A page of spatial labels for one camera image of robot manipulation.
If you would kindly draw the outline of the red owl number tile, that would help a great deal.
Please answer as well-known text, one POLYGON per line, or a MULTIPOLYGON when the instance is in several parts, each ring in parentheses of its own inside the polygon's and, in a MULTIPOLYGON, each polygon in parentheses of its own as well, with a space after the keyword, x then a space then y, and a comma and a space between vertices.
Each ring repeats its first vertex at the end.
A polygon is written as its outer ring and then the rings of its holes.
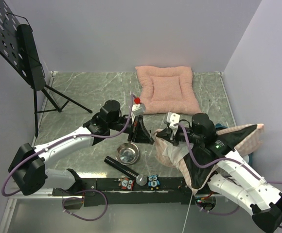
POLYGON ((122 178, 122 179, 120 179, 119 187, 122 190, 132 191, 133 187, 134 187, 134 180, 127 178, 127 177, 122 178))

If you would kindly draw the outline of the pink pet cushion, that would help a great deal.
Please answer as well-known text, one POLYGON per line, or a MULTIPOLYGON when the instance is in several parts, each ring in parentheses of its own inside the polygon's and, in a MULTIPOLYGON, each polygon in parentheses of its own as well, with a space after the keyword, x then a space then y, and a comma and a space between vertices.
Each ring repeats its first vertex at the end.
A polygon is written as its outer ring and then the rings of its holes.
POLYGON ((141 102, 145 113, 167 112, 193 115, 201 109, 193 91, 193 72, 190 67, 135 67, 142 86, 141 102))

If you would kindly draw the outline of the black handheld microphone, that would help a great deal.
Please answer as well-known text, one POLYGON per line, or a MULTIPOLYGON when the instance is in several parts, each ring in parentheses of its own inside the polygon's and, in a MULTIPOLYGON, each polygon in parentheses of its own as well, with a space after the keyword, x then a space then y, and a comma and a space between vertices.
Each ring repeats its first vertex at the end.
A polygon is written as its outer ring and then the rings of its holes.
POLYGON ((147 184, 148 181, 147 176, 135 172, 134 170, 130 169, 128 166, 121 164, 115 159, 107 156, 104 159, 104 162, 110 165, 111 167, 115 168, 116 170, 120 171, 121 173, 125 174, 127 177, 135 180, 139 186, 145 186, 147 184))

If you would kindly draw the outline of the white fibreglass tent pole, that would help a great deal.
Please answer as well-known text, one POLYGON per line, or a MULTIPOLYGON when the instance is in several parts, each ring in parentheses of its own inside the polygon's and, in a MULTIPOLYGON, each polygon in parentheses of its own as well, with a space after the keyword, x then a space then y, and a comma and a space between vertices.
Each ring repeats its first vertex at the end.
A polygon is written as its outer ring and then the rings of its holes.
POLYGON ((185 227, 186 227, 186 223, 187 223, 187 219, 188 219, 188 215, 189 215, 192 199, 193 199, 193 194, 191 194, 191 197, 190 197, 190 201, 189 201, 189 205, 188 205, 188 208, 187 208, 187 212, 186 212, 186 216, 185 216, 185 220, 184 220, 184 225, 183 225, 182 233, 184 233, 184 231, 185 231, 185 227))

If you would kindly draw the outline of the aluminium frame rail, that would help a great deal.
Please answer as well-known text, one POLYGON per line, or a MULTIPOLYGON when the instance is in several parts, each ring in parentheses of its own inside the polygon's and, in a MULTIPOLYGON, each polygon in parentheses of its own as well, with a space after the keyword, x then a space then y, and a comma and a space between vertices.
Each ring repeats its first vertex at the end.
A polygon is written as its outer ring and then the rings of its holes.
POLYGON ((48 199, 53 197, 52 189, 40 189, 39 191, 27 196, 23 195, 21 192, 8 196, 9 199, 48 199))

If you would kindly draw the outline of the black music stand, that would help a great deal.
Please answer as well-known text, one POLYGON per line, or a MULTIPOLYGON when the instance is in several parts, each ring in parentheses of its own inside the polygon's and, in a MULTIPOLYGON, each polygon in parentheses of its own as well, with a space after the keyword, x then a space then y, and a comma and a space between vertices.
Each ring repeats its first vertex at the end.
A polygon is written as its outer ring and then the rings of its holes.
POLYGON ((21 24, 19 18, 27 19, 14 14, 6 1, 0 0, 0 55, 33 90, 35 136, 37 137, 38 115, 46 112, 46 110, 38 110, 37 92, 42 92, 52 104, 51 112, 62 112, 69 102, 88 113, 92 113, 92 110, 46 84, 46 74, 38 56, 33 29, 29 22, 21 24))

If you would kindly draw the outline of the blue owl number tile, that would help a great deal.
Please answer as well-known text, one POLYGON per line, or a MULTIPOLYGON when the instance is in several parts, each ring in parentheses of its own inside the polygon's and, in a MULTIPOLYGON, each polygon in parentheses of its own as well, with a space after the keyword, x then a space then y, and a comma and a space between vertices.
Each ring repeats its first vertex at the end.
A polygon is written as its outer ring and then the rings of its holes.
POLYGON ((158 190, 159 189, 160 182, 158 180, 158 175, 147 176, 147 180, 148 180, 148 187, 151 190, 158 190))

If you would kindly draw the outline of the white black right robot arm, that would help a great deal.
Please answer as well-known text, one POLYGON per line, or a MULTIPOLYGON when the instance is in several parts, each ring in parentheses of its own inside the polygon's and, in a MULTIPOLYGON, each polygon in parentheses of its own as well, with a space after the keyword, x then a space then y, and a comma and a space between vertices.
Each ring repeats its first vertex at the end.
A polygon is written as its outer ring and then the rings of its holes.
POLYGON ((207 114, 198 113, 185 127, 172 112, 165 124, 154 134, 157 160, 177 168, 193 194, 212 191, 225 196, 266 233, 281 226, 282 191, 245 161, 259 147, 263 124, 217 130, 207 114))

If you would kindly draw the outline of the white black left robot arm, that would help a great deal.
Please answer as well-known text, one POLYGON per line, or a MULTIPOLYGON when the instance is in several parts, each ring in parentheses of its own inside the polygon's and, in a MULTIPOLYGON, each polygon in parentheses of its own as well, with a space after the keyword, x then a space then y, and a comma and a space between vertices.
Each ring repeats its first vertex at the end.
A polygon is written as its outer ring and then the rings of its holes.
POLYGON ((56 170, 50 166, 76 151, 112 138, 111 130, 117 131, 117 135, 128 134, 129 142, 153 144, 143 122, 144 112, 145 105, 139 98, 133 99, 127 115, 122 115, 118 101, 108 100, 89 121, 70 134, 34 147, 29 143, 20 146, 8 169, 9 177, 25 196, 41 188, 61 189, 76 195, 85 188, 79 175, 70 168, 56 170))

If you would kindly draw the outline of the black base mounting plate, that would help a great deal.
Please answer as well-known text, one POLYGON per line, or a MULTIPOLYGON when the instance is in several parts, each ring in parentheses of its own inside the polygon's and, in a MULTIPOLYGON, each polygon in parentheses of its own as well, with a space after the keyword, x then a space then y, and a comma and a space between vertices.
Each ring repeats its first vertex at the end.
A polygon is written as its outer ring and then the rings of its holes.
POLYGON ((182 177, 161 177, 158 190, 148 186, 134 185, 132 191, 119 187, 119 178, 84 178, 81 190, 94 189, 101 191, 112 204, 157 204, 181 203, 188 204, 192 191, 182 177))

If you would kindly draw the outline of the steel pet bowl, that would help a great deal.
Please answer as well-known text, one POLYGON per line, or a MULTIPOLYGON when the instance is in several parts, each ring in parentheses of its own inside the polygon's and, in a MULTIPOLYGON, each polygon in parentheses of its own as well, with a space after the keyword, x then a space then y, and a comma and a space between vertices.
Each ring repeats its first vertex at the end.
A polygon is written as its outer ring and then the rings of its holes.
POLYGON ((139 156, 139 148, 134 143, 127 142, 117 147, 116 159, 123 165, 135 164, 139 156))

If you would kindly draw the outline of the teal pet feeder toy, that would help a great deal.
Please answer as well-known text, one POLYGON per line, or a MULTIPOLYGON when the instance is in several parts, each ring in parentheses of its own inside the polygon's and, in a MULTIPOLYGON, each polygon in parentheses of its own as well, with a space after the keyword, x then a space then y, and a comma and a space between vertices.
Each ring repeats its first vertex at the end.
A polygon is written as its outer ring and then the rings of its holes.
MULTIPOLYGON (((217 123, 217 124, 215 125, 215 129, 216 129, 216 131, 220 131, 220 130, 223 130, 223 129, 228 129, 228 127, 227 127, 227 126, 224 126, 224 125, 222 125, 222 124, 220 124, 220 123, 217 123)), ((252 166, 252 156, 253 156, 253 153, 248 154, 248 155, 246 155, 246 156, 244 157, 244 160, 245 160, 250 166, 252 166)))

